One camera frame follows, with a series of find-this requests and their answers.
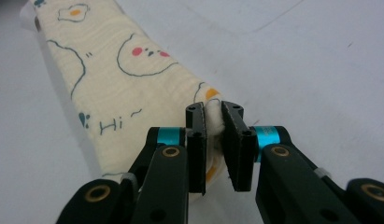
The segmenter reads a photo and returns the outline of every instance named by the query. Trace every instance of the teal band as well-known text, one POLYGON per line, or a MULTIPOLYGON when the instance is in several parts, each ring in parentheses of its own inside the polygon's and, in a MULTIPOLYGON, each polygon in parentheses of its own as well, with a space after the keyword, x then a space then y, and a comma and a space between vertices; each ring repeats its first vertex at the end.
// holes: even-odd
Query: teal band
POLYGON ((180 145, 180 128, 160 128, 157 144, 180 145))
POLYGON ((257 135, 257 145, 259 156, 256 162, 260 162, 262 158, 262 150, 265 146, 270 144, 280 143, 279 134, 277 129, 273 126, 254 126, 257 135))

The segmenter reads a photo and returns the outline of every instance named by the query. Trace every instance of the white surface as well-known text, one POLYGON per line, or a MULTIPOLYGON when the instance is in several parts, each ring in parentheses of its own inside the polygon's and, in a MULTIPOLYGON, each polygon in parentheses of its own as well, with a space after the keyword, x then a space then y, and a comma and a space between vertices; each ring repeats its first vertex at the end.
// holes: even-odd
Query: white surface
MULTIPOLYGON (((48 70, 23 1, 0 1, 0 224, 54 223, 99 177, 63 83, 48 70)), ((164 49, 245 107, 249 125, 282 125, 345 187, 384 182, 383 1, 120 1, 164 49)), ((227 174, 190 206, 190 223, 260 223, 254 190, 227 174)))

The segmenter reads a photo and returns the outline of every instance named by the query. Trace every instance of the cartoon face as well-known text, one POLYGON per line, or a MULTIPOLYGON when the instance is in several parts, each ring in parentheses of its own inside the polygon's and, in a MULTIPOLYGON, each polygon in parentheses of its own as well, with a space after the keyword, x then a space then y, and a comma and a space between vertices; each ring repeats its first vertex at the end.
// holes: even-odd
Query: cartoon face
POLYGON ((58 11, 58 21, 80 22, 86 18, 89 7, 86 4, 76 4, 58 11))
POLYGON ((177 64, 168 53, 151 43, 146 37, 132 34, 121 45, 118 54, 120 70, 133 77, 159 75, 177 64))

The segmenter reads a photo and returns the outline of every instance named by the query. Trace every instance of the cloth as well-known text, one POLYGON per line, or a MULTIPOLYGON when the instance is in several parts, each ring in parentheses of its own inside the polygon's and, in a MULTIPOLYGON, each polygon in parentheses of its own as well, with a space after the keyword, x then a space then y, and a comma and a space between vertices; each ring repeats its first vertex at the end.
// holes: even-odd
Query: cloth
POLYGON ((31 3, 103 176, 120 180, 150 127, 184 127, 185 108, 203 102, 209 186, 224 168, 220 93, 151 41, 112 0, 31 3))

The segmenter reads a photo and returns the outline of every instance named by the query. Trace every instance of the cartoon bear drawing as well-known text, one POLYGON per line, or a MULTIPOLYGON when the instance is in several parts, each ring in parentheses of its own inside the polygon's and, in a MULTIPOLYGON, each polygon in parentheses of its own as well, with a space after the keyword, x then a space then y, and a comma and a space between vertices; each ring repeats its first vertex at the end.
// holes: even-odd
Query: cartoon bear drawing
POLYGON ((132 77, 159 75, 178 64, 151 40, 137 34, 132 34, 121 45, 117 62, 120 70, 132 77))

